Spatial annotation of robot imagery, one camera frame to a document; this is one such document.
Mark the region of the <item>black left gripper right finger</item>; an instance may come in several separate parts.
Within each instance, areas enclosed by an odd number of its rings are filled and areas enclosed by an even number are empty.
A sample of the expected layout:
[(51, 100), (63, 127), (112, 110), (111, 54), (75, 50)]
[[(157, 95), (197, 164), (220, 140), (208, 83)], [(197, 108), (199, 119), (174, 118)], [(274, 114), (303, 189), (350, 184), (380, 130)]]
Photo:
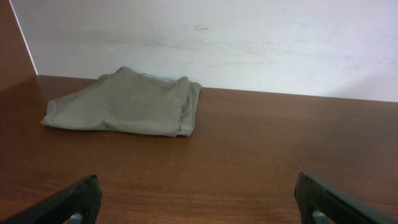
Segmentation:
[(397, 224), (397, 219), (301, 172), (294, 190), (302, 223)]

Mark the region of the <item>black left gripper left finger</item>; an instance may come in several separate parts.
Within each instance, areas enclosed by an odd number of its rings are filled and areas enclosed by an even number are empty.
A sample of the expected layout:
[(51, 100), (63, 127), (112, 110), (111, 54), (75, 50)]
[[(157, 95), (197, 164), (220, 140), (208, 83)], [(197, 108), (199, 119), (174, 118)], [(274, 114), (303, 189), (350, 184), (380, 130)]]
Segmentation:
[(81, 223), (95, 223), (101, 207), (97, 175), (88, 175), (1, 223), (64, 223), (79, 214)]

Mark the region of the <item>khaki shorts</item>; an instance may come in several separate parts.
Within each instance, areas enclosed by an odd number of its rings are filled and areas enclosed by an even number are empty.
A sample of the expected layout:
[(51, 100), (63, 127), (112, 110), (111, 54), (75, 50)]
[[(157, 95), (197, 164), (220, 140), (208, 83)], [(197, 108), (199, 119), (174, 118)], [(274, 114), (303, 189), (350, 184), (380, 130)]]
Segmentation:
[(164, 80), (121, 67), (92, 85), (51, 100), (41, 123), (73, 130), (190, 136), (201, 85), (187, 77)]

